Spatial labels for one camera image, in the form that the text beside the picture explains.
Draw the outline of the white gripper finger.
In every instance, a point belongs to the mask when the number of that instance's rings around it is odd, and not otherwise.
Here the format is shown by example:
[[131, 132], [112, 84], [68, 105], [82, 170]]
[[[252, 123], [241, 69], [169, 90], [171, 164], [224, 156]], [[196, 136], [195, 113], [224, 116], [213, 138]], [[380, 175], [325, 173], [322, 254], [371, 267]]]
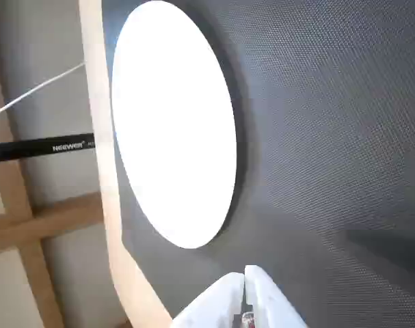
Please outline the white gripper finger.
[[242, 273], [228, 273], [199, 294], [172, 321], [173, 327], [232, 327], [241, 313], [245, 278]]
[[244, 275], [246, 303], [252, 306], [255, 327], [307, 327], [265, 270], [247, 265]]

